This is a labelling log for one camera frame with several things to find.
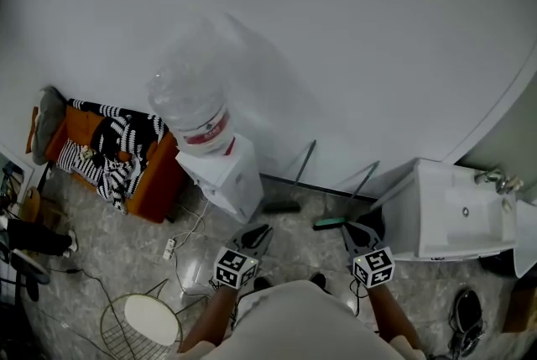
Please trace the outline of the clear water bottle red label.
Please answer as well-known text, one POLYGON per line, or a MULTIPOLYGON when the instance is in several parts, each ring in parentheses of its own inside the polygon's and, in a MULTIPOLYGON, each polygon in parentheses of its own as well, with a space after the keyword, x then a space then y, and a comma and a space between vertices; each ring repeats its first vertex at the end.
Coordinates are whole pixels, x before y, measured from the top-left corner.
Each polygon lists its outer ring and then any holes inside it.
POLYGON ((149 105, 181 152, 224 154, 234 131, 224 88, 232 49, 210 23, 181 35, 160 59, 148 84, 149 105))

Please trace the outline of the chrome faucet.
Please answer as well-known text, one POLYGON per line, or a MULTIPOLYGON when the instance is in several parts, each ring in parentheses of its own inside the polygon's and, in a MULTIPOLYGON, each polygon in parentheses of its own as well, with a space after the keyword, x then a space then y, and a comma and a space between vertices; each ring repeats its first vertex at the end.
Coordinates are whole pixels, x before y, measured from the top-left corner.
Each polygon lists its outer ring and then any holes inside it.
POLYGON ((496 168, 494 170, 483 171, 482 173, 475 175, 474 183, 476 185, 493 183, 496 192, 498 194, 503 194, 505 185, 507 184, 507 177, 501 169, 496 168))

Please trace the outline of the white water dispenser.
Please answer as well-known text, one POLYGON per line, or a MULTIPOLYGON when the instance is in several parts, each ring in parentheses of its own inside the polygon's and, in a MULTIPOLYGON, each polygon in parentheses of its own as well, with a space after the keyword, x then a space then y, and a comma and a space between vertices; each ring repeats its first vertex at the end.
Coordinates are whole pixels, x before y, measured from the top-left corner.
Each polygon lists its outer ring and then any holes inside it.
POLYGON ((251 220, 264 198, 251 141, 237 133, 225 154, 179 152, 176 160, 209 202, 242 224, 251 220))

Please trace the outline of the grey cushion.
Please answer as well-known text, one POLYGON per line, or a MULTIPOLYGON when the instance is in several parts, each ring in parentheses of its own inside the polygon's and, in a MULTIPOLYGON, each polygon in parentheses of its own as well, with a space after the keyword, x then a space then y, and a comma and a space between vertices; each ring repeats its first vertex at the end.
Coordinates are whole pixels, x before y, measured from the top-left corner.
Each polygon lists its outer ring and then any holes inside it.
POLYGON ((47 163, 46 149, 65 118, 67 100, 54 86, 40 90, 40 101, 31 134, 31 154, 36 165, 47 163))

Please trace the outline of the person's left forearm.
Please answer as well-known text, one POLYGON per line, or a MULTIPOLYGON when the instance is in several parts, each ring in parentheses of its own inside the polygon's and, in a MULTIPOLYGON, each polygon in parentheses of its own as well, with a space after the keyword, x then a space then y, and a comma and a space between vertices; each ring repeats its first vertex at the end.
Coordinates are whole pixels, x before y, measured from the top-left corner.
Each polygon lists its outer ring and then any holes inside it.
POLYGON ((178 352, 187 352, 199 342, 220 345, 234 312, 237 296, 238 290, 222 285, 208 301, 206 309, 190 329, 178 352))

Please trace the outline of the brown wooden box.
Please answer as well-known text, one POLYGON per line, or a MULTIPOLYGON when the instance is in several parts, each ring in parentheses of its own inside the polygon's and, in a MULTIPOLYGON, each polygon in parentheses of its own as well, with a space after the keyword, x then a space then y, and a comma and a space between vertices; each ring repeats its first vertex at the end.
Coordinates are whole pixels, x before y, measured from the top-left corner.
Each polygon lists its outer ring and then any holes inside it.
POLYGON ((537 331, 537 278, 520 279, 508 303, 502 333, 537 331))

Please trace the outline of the white sink cabinet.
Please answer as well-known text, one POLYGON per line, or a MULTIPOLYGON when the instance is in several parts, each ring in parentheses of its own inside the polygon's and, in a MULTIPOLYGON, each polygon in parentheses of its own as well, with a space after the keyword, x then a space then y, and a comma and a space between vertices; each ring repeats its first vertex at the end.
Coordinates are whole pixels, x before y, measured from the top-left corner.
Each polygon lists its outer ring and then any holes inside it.
POLYGON ((374 204, 381 208, 385 244, 400 261, 457 261, 487 257, 516 245, 516 198, 476 185, 483 171, 419 159, 374 204), (502 200, 513 211, 506 213, 502 200))

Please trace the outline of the black office chair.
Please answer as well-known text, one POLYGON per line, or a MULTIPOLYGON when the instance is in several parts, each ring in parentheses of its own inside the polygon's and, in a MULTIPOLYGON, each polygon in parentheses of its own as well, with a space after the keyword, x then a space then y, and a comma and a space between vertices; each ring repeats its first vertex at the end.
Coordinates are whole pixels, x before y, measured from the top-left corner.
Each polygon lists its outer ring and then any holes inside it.
POLYGON ((14 304, 21 303, 21 290, 35 303, 39 288, 50 283, 50 273, 36 260, 18 249, 5 250, 0 245, 0 297, 9 296, 14 304))

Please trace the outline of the black round case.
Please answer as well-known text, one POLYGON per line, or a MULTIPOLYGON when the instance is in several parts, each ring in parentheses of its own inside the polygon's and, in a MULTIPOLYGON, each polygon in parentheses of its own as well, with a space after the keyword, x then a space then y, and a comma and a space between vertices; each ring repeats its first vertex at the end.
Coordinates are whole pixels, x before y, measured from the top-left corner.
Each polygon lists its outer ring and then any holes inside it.
POLYGON ((477 293, 465 287, 461 289, 451 310, 449 319, 453 331, 448 344, 452 360, 459 360, 472 354, 484 335, 482 306, 477 293))

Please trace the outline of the black and white striped blanket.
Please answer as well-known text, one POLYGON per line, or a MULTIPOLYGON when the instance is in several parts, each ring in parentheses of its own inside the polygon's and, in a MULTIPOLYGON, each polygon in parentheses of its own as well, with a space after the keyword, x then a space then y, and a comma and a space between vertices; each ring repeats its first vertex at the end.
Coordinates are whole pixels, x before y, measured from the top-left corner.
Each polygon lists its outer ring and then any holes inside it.
POLYGON ((134 197, 168 131, 156 115, 70 99, 46 157, 118 211, 139 214, 134 197))

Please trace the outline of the framed picture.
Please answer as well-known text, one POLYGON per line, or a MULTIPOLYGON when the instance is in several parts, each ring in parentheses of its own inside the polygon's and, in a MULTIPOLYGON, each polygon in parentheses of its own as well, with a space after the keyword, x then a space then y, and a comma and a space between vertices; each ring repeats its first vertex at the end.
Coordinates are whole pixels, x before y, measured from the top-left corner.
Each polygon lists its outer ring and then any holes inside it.
POLYGON ((34 169, 0 143, 0 199, 20 204, 34 169))

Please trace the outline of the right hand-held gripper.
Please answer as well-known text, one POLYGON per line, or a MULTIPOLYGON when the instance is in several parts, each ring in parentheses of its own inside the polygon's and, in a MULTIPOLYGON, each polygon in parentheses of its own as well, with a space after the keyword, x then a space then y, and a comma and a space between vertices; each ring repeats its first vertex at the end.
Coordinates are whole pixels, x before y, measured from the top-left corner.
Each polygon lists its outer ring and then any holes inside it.
POLYGON ((366 289, 386 284, 393 278, 393 254, 389 247, 375 250, 381 238, 373 228, 357 222, 345 222, 341 233, 352 262, 352 275, 366 289))

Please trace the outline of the orange sofa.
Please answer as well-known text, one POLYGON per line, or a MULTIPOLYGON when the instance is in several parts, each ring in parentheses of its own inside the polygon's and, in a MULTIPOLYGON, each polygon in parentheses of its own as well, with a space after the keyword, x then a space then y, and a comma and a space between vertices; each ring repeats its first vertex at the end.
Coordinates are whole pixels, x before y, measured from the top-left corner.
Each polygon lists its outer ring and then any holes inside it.
MULTIPOLYGON (((163 139, 157 156, 151 160, 155 169, 144 173, 138 187, 134 203, 140 205, 139 214, 132 214, 151 222, 161 223, 167 217, 175 197, 185 188, 186 174, 176 160, 177 142, 170 131, 163 139)), ((81 177, 70 174, 80 180, 90 190, 96 192, 81 177)))

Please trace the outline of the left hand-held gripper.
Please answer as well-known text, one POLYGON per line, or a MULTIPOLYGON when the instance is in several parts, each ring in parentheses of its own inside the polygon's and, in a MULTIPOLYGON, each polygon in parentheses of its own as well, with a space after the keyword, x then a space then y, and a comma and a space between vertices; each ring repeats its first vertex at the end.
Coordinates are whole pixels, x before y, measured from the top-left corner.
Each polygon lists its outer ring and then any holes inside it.
POLYGON ((218 284, 241 289, 258 271, 259 261, 250 256, 263 256, 273 238, 274 229, 269 224, 251 223, 236 231, 222 247, 213 266, 213 279, 218 284))

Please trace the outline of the grey broom with metal handle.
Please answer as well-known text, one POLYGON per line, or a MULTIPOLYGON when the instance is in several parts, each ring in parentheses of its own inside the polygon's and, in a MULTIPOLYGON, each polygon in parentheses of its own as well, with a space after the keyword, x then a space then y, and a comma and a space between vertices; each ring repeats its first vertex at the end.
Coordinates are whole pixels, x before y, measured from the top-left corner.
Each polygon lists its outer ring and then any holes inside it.
POLYGON ((286 196, 285 199, 282 200, 276 200, 268 202, 263 206, 263 213, 268 215, 276 215, 276 214, 282 214, 282 213, 299 213, 301 211, 301 205, 298 201, 295 201, 291 198, 292 191, 295 189, 295 187, 298 185, 300 179, 302 178, 302 175, 305 171, 305 167, 309 163, 310 157, 315 150, 315 146, 317 144, 317 141, 314 139, 307 151, 306 156, 303 159, 303 162, 300 166, 300 170, 295 177, 294 183, 292 185, 292 189, 289 192, 289 194, 286 196))

